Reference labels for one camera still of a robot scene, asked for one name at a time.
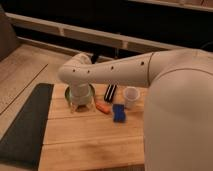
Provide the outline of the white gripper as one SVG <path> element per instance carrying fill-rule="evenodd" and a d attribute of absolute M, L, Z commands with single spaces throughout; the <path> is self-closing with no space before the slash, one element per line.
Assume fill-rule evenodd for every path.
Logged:
<path fill-rule="evenodd" d="M 92 101 L 92 90 L 88 83 L 70 85 L 69 100 L 71 104 L 71 112 L 75 112 L 80 106 L 87 106 Z"/>

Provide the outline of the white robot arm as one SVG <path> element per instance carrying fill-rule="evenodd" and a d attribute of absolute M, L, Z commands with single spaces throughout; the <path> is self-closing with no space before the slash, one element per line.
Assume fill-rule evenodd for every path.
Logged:
<path fill-rule="evenodd" d="M 78 54 L 59 78 L 84 83 L 146 87 L 146 171 L 213 171 L 213 53 L 179 49 L 91 64 Z"/>

